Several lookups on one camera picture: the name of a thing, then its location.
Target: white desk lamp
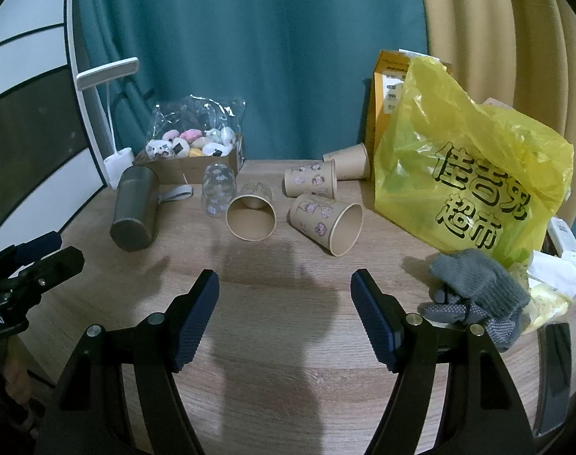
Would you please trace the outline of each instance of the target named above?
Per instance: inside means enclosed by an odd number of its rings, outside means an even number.
[[[122,177],[122,173],[132,165],[132,162],[134,161],[134,153],[129,147],[122,148],[122,150],[117,152],[117,146],[115,144],[115,132],[113,130],[113,120],[111,119],[109,82],[111,80],[115,80],[116,78],[133,75],[134,73],[138,72],[139,67],[140,62],[138,61],[138,58],[128,58],[83,71],[78,73],[77,77],[75,78],[78,90],[88,89],[101,83],[104,83],[107,86],[107,121],[109,122],[109,128],[111,129],[111,140],[113,142],[114,152],[108,156],[104,162],[105,168],[107,169],[107,173],[109,175],[109,183],[111,183],[111,188],[114,190],[117,188],[117,184],[119,183],[119,178]]]

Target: teal curtain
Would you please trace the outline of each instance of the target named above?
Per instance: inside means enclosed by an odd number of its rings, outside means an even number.
[[[157,102],[194,94],[247,101],[247,158],[320,158],[362,140],[379,50],[427,53],[423,0],[78,2],[91,66],[140,59],[111,84],[118,147],[135,152]]]

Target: plastic bag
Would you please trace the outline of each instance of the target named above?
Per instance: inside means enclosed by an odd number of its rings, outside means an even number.
[[[529,279],[526,270],[526,267],[520,263],[514,263],[509,268],[509,273],[514,280],[530,294],[530,301],[522,310],[524,315],[528,317],[526,327],[522,331],[523,334],[528,334],[546,323],[564,316],[573,302],[566,294],[549,284]]]
[[[239,143],[246,114],[242,99],[187,96],[155,105],[145,152],[152,161],[198,155],[226,156]]]
[[[375,168],[375,209],[443,252],[505,267],[541,249],[570,186],[573,146],[515,110],[475,104],[429,58],[411,61]]]

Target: clear plastic bag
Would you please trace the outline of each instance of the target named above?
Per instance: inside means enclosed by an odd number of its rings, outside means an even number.
[[[228,155],[241,137],[245,115],[242,99],[216,101],[190,95],[159,103],[151,115],[145,152],[152,161]]]

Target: cardboard box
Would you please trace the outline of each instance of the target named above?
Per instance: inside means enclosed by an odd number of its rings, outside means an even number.
[[[374,159],[381,136],[389,126],[393,109],[401,99],[401,89],[408,72],[411,58],[427,56],[407,50],[386,51],[378,54],[377,64],[372,76],[370,102],[366,115],[366,131],[364,145],[368,150],[368,158]],[[453,65],[442,62],[449,74]]]
[[[204,180],[204,171],[210,164],[215,162],[222,162],[222,164],[228,165],[237,176],[244,165],[244,153],[242,150],[242,135],[237,134],[236,138],[235,148],[224,157],[206,156],[150,161],[143,150],[134,159],[134,165],[147,166],[157,174],[162,185],[182,185],[185,182],[183,174],[187,178],[188,183],[201,183]]]

